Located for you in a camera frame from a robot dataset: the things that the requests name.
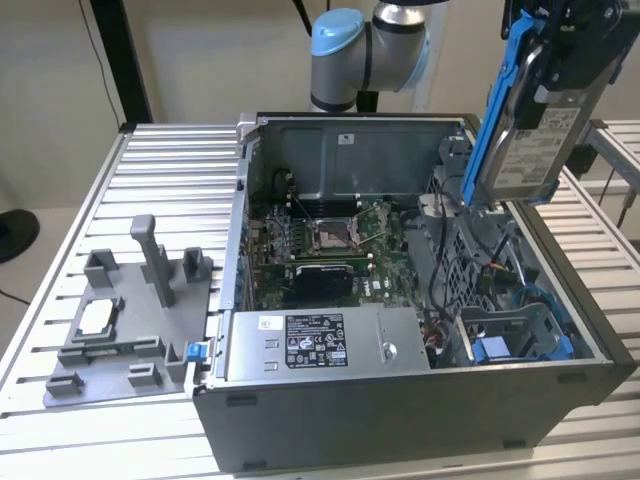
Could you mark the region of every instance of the power supply label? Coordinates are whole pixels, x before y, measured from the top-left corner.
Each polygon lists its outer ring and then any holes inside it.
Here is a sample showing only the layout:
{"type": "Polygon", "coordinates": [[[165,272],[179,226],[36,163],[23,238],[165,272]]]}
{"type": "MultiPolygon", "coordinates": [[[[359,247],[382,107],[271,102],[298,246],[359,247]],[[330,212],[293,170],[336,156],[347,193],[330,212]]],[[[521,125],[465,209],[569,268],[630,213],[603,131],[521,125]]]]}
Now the power supply label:
{"type": "Polygon", "coordinates": [[[347,338],[342,314],[287,315],[289,368],[346,367],[347,338]]]}

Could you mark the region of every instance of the slotted aluminum surface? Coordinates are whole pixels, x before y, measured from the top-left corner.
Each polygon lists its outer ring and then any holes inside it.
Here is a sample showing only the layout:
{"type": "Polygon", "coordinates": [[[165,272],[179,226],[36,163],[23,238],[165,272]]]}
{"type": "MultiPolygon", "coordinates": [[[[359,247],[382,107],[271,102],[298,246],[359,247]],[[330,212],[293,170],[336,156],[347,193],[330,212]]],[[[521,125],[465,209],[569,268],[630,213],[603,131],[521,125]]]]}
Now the slotted aluminum surface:
{"type": "Polygon", "coordinates": [[[640,121],[607,120],[597,124],[586,142],[595,147],[626,182],[640,191],[640,121]]]}
{"type": "MultiPolygon", "coordinates": [[[[233,127],[153,126],[139,127],[116,142],[0,364],[0,374],[6,372],[0,392],[0,477],[225,477],[218,473],[195,408],[183,394],[56,413],[44,410],[42,395],[44,379],[55,365],[55,348],[64,342],[84,288],[80,273],[86,253],[108,247],[117,252],[120,262],[142,259],[127,238],[134,213],[158,215],[159,242],[169,245],[170,256],[179,255],[184,247],[204,246],[217,267],[210,310],[216,309],[235,184],[233,139],[233,127]],[[122,168],[125,165],[136,168],[122,168]]],[[[632,355],[640,360],[638,255],[568,172],[553,202],[539,211],[632,355]]],[[[209,327],[215,328],[216,321],[211,316],[209,327]]],[[[425,435],[437,441],[437,432],[425,435]]],[[[602,405],[572,412],[533,450],[299,472],[284,478],[445,476],[640,477],[640,374],[634,374],[602,405]]]]}

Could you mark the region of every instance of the blue tab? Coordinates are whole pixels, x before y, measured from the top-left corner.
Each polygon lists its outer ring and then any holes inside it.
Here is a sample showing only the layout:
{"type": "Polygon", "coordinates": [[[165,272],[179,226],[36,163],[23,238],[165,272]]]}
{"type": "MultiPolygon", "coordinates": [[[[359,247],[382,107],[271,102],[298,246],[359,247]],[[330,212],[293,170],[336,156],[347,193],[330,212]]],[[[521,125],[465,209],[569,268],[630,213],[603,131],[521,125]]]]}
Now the blue tab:
{"type": "Polygon", "coordinates": [[[187,362],[202,363],[207,359],[207,346],[201,343],[190,343],[187,347],[187,362]]]}

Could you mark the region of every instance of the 3d-printed holder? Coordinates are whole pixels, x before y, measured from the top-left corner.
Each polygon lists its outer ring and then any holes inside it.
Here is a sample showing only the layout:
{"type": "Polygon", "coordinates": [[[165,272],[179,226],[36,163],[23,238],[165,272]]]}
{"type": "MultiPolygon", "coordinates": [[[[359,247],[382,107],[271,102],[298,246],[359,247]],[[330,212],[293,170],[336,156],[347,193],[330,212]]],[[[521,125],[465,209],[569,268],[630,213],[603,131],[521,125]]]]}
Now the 3d-printed holder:
{"type": "Polygon", "coordinates": [[[110,250],[90,253],[88,285],[46,383],[46,407],[183,391],[187,345],[204,335],[213,261],[200,248],[167,260],[154,229],[152,215],[131,225],[145,264],[117,265],[110,250]],[[83,330],[85,308],[97,300],[111,301],[111,312],[101,329],[83,330]]]}

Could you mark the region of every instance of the barcode label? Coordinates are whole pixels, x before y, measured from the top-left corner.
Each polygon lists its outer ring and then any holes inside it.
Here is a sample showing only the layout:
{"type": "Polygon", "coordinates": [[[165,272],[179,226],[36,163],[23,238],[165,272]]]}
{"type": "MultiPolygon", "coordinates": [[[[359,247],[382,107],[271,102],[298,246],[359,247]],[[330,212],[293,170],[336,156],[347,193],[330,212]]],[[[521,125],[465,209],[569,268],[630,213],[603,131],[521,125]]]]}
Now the barcode label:
{"type": "Polygon", "coordinates": [[[516,131],[494,187],[542,185],[579,113],[579,108],[547,108],[536,130],[516,131]]]}

